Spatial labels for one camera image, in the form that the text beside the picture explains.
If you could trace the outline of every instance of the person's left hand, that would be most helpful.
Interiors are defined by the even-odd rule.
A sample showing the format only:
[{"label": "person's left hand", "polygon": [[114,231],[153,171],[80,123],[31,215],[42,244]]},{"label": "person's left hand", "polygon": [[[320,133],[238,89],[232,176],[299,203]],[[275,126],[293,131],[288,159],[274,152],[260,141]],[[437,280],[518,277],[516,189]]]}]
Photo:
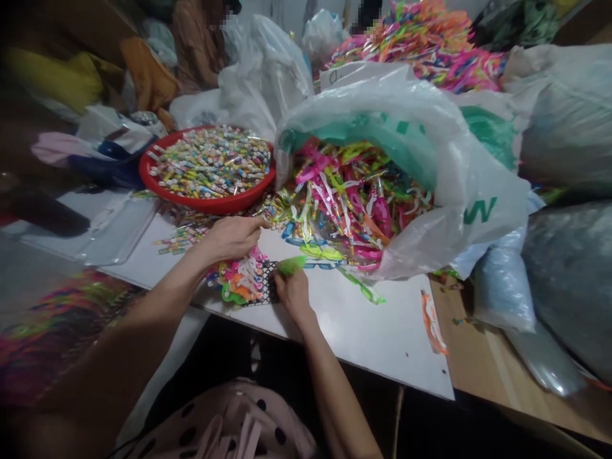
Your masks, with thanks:
[{"label": "person's left hand", "polygon": [[257,245],[260,228],[269,228],[263,218],[226,217],[217,221],[194,249],[214,263],[245,257]]}]

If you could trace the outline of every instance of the red plastic bowl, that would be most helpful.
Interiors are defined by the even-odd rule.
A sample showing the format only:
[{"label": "red plastic bowl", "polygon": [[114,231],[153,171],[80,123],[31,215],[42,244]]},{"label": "red plastic bowl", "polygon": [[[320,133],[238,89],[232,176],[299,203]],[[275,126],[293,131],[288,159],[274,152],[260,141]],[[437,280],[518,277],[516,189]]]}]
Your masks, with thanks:
[{"label": "red plastic bowl", "polygon": [[[177,143],[179,140],[183,139],[183,133],[190,131],[202,131],[204,129],[213,128],[215,128],[215,126],[202,126],[197,128],[195,127],[194,129],[184,129],[183,131],[172,133],[151,145],[148,151],[152,152],[157,156],[160,156],[160,152],[154,150],[153,148],[156,145],[160,146],[163,149],[166,149],[169,146]],[[268,147],[270,148],[270,153],[273,153],[273,147],[270,142],[268,142]],[[268,185],[270,185],[272,183],[272,180],[274,180],[274,177],[276,177],[276,169],[274,168],[274,164],[272,163],[270,165],[270,172],[268,173],[268,175],[266,175],[257,186],[251,188],[250,190],[245,191],[244,193],[237,194],[236,196],[228,196],[226,198],[199,200],[178,196],[159,186],[159,184],[157,183],[157,178],[152,177],[149,173],[151,168],[154,167],[156,164],[157,163],[155,162],[155,160],[153,160],[147,153],[144,153],[142,158],[140,158],[140,176],[142,177],[143,182],[145,182],[147,188],[153,191],[160,198],[164,198],[168,201],[172,201],[177,204],[183,204],[188,207],[191,207],[192,209],[212,215],[235,214],[241,210],[248,209],[261,199]]]}]

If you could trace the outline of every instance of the dark floor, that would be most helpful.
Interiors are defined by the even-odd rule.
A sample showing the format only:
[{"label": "dark floor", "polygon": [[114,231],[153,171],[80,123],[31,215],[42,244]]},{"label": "dark floor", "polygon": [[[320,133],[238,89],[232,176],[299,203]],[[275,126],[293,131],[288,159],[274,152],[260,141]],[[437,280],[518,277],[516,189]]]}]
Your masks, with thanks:
[{"label": "dark floor", "polygon": [[[154,403],[145,431],[206,389],[246,376],[280,393],[328,452],[302,347],[259,334],[261,365],[253,374],[251,335],[247,327],[211,317],[185,363]],[[293,367],[291,371],[287,370],[289,366]],[[449,458],[466,449],[471,458],[517,458],[526,454],[565,457],[563,452],[533,438],[501,415],[494,405],[477,397],[456,391],[456,402],[450,402],[406,388],[398,409],[399,384],[352,365],[343,367],[387,459],[393,457],[398,415],[397,458]],[[216,371],[211,375],[203,368]],[[593,445],[602,456],[610,457],[604,454],[610,452],[606,445],[589,444],[591,448]]]}]

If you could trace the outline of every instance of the hand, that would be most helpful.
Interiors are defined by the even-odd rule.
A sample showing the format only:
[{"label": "hand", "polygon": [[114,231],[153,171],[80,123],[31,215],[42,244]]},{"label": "hand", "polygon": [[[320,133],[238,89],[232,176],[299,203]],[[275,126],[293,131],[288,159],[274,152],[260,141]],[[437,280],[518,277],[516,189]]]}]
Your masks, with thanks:
[{"label": "hand", "polygon": [[308,277],[303,270],[285,277],[274,271],[274,280],[280,301],[303,333],[306,327],[318,325],[317,316],[310,307],[308,297]]},{"label": "hand", "polygon": [[214,263],[244,258],[257,245],[262,227],[270,227],[263,218],[226,217],[213,225],[195,249]]}]

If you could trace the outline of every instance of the white tabletop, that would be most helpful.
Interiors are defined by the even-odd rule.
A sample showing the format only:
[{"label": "white tabletop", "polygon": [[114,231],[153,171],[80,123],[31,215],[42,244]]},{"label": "white tabletop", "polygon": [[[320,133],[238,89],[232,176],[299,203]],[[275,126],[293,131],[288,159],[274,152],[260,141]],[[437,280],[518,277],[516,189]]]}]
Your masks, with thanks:
[{"label": "white tabletop", "polygon": [[[86,215],[84,201],[101,199],[100,196],[83,195],[67,195],[65,198],[62,201]],[[180,259],[180,255],[159,255],[160,246],[154,243],[170,237],[173,230],[170,222],[156,215],[125,263],[99,269],[152,289]],[[75,252],[69,241],[54,241],[48,234],[32,236],[30,233],[28,237],[22,237],[22,241],[67,258]],[[285,243],[278,232],[270,230],[263,230],[259,248],[272,261],[301,254],[299,248]],[[432,351],[423,322],[421,290],[430,296],[432,293],[426,276],[378,282],[376,291],[386,303],[374,305],[362,295],[359,286],[350,283],[336,270],[316,268],[307,270],[307,275],[310,302],[323,334],[338,358],[402,384],[454,400],[446,357]],[[198,291],[192,304],[278,337],[299,339],[281,305],[236,309],[223,303],[218,292],[205,286]]]}]

